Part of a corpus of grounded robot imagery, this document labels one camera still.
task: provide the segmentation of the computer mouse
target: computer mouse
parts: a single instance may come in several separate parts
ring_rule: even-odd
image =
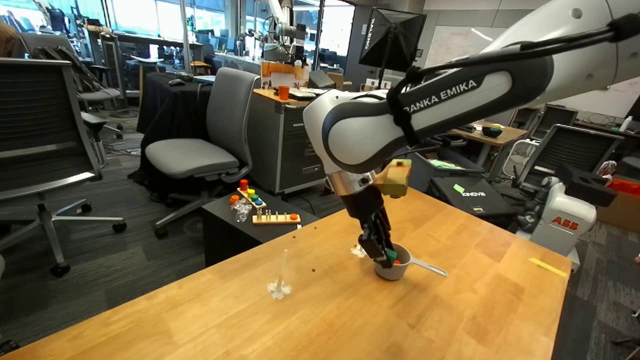
[[[180,79],[173,79],[169,81],[169,86],[182,86],[184,85],[184,81]]]

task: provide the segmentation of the orange cup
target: orange cup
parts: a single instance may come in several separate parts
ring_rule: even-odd
[[[278,94],[280,94],[280,100],[289,100],[289,87],[278,86]]]

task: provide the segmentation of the black side table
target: black side table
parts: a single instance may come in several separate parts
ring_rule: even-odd
[[[270,209],[272,214],[276,211],[280,214],[298,214],[302,226],[318,220],[314,215],[273,197],[263,190],[256,189],[255,192],[267,203],[266,209]],[[231,195],[237,194],[223,196],[202,207],[206,266],[215,265],[298,228],[297,224],[254,225],[251,216],[256,215],[255,209],[251,210],[244,222],[236,222],[236,211],[231,210],[229,205]]]

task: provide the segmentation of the yellow sticky note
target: yellow sticky note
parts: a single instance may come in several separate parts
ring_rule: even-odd
[[[547,263],[543,263],[542,261],[540,261],[540,260],[538,260],[536,258],[530,258],[529,261],[531,261],[532,263],[534,263],[534,264],[536,264],[538,266],[542,266],[543,268],[545,268],[545,269],[547,269],[547,270],[549,270],[551,272],[554,272],[554,273],[556,273],[556,274],[558,274],[558,275],[560,275],[562,277],[566,277],[567,276],[566,272],[564,272],[562,270],[558,270],[558,269],[554,268],[553,266],[551,266],[551,265],[549,265]]]

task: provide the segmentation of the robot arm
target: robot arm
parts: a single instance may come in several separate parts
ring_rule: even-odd
[[[517,48],[503,49],[513,44],[604,28],[613,19],[639,12],[636,0],[552,0],[507,29],[478,57]],[[640,76],[640,36],[633,32],[635,36],[619,42],[461,66],[397,94],[395,101],[411,115],[417,137],[425,139],[509,109],[603,88]],[[360,221],[360,244],[371,258],[390,267],[385,252],[393,249],[390,224],[380,192],[369,185],[375,176],[372,170],[408,141],[394,122],[386,94],[332,90],[307,106],[304,121],[333,189],[349,215]]]

